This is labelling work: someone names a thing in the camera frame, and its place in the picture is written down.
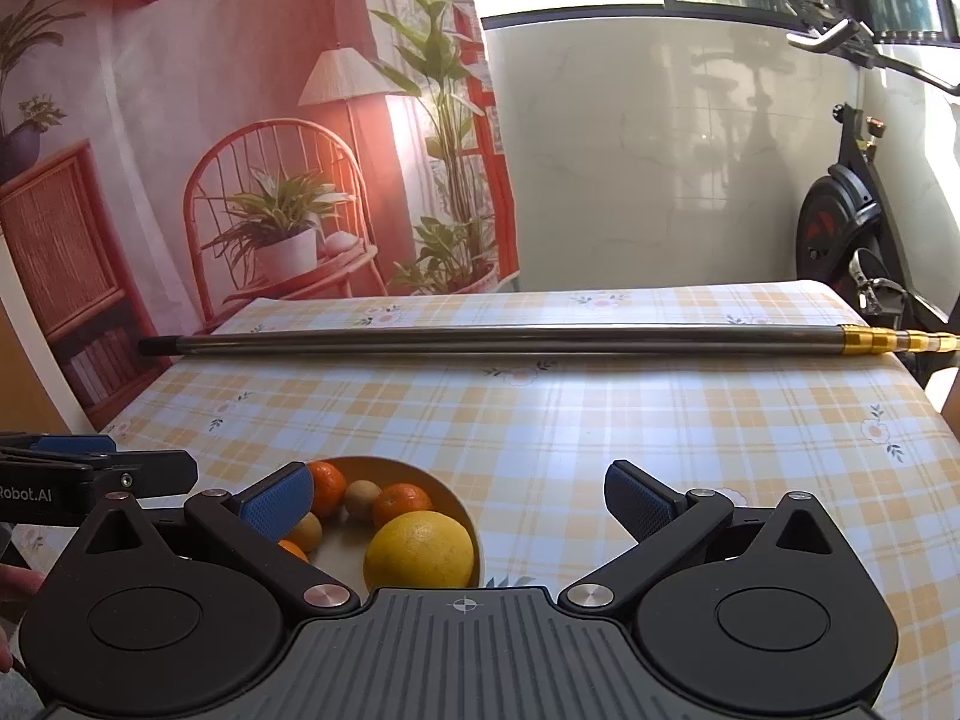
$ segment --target stationary bike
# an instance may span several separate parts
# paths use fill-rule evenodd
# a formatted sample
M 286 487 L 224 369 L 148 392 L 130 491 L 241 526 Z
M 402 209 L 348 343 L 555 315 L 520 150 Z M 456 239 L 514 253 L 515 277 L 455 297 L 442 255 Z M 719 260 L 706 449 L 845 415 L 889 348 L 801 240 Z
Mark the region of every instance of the stationary bike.
M 788 34 L 791 46 L 813 53 L 838 52 L 858 66 L 897 71 L 960 97 L 960 84 L 952 86 L 879 53 L 870 28 L 843 11 L 807 0 L 787 3 L 808 29 L 805 35 Z M 848 104 L 836 105 L 833 118 L 843 127 L 840 153 L 800 207 L 797 278 L 829 284 L 872 325 L 954 331 L 960 326 L 960 301 L 945 317 L 917 293 L 910 278 L 904 245 L 875 168 L 886 124 Z M 901 360 L 921 386 L 935 370 L 953 364 L 952 358 L 935 360 L 933 355 L 906 354 Z

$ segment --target checkered tablecloth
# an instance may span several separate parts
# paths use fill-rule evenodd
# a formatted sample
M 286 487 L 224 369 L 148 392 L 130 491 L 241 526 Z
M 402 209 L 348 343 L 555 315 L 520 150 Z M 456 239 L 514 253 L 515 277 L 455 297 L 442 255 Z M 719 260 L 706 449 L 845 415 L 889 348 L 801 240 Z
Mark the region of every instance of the checkered tablecloth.
M 812 282 L 589 293 L 257 300 L 221 332 L 520 322 L 836 324 Z M 556 593 L 632 546 L 603 503 L 627 458 L 677 490 L 772 507 L 815 493 L 885 595 L 899 654 L 877 709 L 960 715 L 960 445 L 892 356 L 697 359 L 185 359 L 109 426 L 123 449 L 189 450 L 200 488 L 291 460 L 377 455 L 447 483 L 486 578 Z M 18 529 L 49 565 L 64 541 Z

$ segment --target bowl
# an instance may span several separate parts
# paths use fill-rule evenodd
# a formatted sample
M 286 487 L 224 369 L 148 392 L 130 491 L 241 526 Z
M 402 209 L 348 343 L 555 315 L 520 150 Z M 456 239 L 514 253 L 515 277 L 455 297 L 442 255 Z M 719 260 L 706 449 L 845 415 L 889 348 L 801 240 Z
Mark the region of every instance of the bowl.
M 400 482 L 406 482 L 424 490 L 433 502 L 433 510 L 446 514 L 455 519 L 469 533 L 473 543 L 473 573 L 470 575 L 469 587 L 479 587 L 483 576 L 483 553 L 480 549 L 480 539 L 477 538 L 476 526 L 470 518 L 466 507 L 459 498 L 443 482 L 426 471 L 408 466 L 399 460 L 388 460 L 378 457 L 342 457 L 323 458 L 325 463 L 335 466 L 347 483 L 366 479 L 387 488 Z M 367 586 L 363 581 L 363 558 L 367 552 L 376 528 L 371 522 L 361 522 L 350 517 L 343 507 L 337 514 L 325 517 L 323 523 L 323 541 L 320 546 L 311 552 L 309 557 L 312 565 L 320 568 L 338 581 L 353 589 L 361 600 L 368 597 Z

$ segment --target silver screw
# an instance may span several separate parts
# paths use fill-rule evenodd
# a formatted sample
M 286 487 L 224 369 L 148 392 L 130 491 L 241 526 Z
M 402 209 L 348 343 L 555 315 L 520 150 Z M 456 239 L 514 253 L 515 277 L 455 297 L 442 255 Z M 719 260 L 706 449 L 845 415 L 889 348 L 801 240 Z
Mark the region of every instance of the silver screw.
M 304 590 L 304 600 L 311 607 L 342 607 L 350 600 L 350 591 L 340 584 L 314 584 Z
M 604 607 L 613 600 L 613 591 L 603 584 L 578 584 L 566 591 L 566 600 L 578 607 Z

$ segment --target crosshair symbol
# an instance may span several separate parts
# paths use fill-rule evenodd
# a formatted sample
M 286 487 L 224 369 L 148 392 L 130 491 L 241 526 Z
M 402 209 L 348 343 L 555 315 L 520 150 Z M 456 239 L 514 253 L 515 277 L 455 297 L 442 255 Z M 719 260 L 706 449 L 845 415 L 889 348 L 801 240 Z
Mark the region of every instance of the crosshair symbol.
M 479 604 L 477 601 L 474 601 L 472 598 L 467 598 L 467 596 L 464 595 L 463 598 L 458 598 L 450 605 L 455 608 L 455 610 L 459 611 L 459 613 L 466 614 L 468 611 L 475 610 L 477 607 L 481 607 L 483 604 Z

